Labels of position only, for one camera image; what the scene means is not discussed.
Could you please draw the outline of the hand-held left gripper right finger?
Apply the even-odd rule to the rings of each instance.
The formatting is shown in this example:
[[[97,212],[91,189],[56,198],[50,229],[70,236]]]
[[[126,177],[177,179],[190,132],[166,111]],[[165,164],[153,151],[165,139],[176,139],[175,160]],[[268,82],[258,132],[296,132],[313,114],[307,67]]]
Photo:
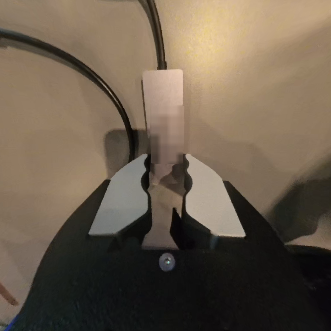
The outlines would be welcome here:
[[[191,154],[188,161],[189,184],[185,211],[217,237],[244,238],[246,233],[235,211],[222,178]]]

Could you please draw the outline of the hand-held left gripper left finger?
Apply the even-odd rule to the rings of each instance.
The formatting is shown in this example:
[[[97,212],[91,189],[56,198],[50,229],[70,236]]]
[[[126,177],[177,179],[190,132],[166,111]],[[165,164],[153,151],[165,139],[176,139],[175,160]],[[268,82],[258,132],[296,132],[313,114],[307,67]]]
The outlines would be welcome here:
[[[90,236],[144,238],[148,234],[152,227],[149,172],[150,156],[142,154],[111,177]]]

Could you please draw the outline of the grey usb hub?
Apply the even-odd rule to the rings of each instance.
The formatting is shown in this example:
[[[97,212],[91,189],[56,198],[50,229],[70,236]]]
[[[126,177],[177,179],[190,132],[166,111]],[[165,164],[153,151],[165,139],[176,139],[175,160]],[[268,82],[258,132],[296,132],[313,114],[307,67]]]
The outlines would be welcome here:
[[[181,214],[184,196],[184,106],[181,69],[145,71],[142,78],[151,155],[152,228],[146,248],[177,249],[170,235],[172,212]]]

